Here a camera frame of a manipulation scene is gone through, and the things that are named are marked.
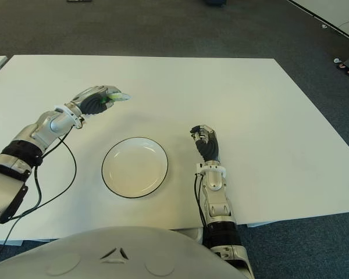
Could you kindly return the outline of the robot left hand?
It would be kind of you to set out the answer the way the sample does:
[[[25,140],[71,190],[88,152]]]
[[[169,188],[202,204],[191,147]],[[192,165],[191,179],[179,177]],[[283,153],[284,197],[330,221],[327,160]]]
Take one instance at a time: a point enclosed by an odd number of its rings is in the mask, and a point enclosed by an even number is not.
[[[110,85],[97,85],[77,94],[65,106],[76,116],[97,115],[111,108],[115,102],[125,101],[127,96]]]

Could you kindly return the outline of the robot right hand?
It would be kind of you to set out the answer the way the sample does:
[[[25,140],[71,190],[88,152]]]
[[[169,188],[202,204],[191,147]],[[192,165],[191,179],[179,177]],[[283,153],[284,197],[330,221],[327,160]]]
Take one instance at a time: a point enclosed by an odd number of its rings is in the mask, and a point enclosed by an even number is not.
[[[220,162],[219,145],[215,130],[202,124],[193,127],[190,134],[204,162]]]

